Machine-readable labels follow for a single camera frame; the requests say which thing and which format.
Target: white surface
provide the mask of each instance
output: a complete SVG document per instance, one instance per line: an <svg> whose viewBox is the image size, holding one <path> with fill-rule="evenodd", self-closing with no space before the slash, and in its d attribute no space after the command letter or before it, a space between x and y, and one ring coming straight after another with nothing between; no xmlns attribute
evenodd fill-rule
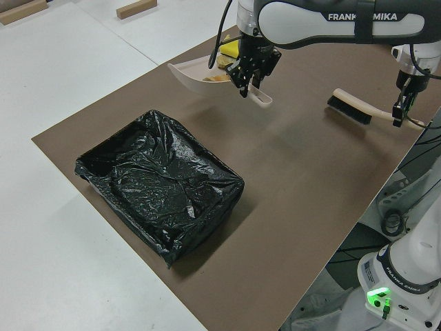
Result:
<svg viewBox="0 0 441 331"><path fill-rule="evenodd" d="M205 330L30 140L216 34L225 5L119 21L131 2L54 0L0 26L0 330Z"/></svg>

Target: plastic bag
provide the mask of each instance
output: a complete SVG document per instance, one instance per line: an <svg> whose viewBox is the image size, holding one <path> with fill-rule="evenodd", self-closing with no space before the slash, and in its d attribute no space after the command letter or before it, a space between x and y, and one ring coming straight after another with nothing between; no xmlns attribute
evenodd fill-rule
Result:
<svg viewBox="0 0 441 331"><path fill-rule="evenodd" d="M244 188L178 121L156 110L81 155L75 173L168 267L229 216Z"/></svg>

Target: yellow object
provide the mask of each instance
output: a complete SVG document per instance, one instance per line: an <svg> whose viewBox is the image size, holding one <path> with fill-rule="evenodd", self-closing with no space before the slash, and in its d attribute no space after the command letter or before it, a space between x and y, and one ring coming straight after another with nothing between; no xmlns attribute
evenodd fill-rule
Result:
<svg viewBox="0 0 441 331"><path fill-rule="evenodd" d="M227 36L223 40L225 41L228 39L229 34L227 34ZM221 47L219 47L219 51L224 55L237 59L239 56L239 40L235 40L231 43L226 43L225 45L222 45Z"/></svg>

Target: black trash bag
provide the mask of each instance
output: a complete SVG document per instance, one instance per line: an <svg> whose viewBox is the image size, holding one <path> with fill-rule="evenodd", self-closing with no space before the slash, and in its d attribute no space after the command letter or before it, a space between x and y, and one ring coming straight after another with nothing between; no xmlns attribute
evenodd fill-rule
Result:
<svg viewBox="0 0 441 331"><path fill-rule="evenodd" d="M157 110L81 155L75 173L168 267L229 216L244 188L233 170Z"/></svg>

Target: brown mat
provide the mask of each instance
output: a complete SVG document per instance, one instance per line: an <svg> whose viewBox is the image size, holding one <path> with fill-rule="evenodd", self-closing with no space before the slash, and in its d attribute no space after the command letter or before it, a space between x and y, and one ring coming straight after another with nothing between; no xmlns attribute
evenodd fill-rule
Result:
<svg viewBox="0 0 441 331"><path fill-rule="evenodd" d="M170 62L205 56L213 45ZM283 51L262 86L274 105L262 110L238 92L189 92L163 64L33 141L208 330L277 330L419 135L377 119L359 125L326 102L343 88L390 110L397 73L388 48ZM415 118L435 114L434 85L420 95ZM245 180L229 221L171 270L74 175L80 154L151 109L178 119Z"/></svg>

